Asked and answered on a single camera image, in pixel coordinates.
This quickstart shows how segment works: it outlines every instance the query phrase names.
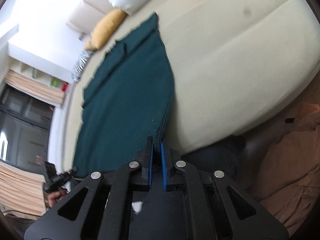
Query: cream bed sheet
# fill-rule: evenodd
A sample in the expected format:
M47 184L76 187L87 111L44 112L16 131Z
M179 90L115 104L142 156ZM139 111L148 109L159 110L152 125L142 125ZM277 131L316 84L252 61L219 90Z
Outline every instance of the cream bed sheet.
M181 154L265 121L319 70L320 25L305 0L151 0L127 17L75 86L65 169L82 124L83 88L114 40L154 11L175 78L167 135Z

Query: teal cloth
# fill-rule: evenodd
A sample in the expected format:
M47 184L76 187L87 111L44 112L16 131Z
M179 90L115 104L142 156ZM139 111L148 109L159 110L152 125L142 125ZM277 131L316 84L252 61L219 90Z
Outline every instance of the teal cloth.
M174 95L172 70L153 14L106 54L84 90L77 176L113 171L144 149L160 148Z

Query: peach curtain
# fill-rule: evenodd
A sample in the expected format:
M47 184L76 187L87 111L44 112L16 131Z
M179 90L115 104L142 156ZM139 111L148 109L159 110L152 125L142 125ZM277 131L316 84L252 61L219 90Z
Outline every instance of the peach curtain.
M41 216L45 213L44 177L0 162L0 204L9 209Z
M15 71L9 70L4 80L13 87L39 99L45 99L53 104L63 104L65 93L61 90L47 87L39 82L27 78Z

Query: dark spot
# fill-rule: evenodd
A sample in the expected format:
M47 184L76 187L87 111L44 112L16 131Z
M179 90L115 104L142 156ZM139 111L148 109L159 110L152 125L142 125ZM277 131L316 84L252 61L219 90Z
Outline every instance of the dark spot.
M249 17L251 15L250 8L249 7L244 7L243 8L243 14L244 14L244 16Z

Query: yellow pillow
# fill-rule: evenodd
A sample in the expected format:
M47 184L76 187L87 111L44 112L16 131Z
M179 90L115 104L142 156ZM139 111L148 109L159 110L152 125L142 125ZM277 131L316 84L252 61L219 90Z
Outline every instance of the yellow pillow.
M118 8L110 11L100 20L100 22L97 23L96 27L90 34L90 37L87 39L84 49L101 49L107 43L111 35L118 29L126 16L126 12Z

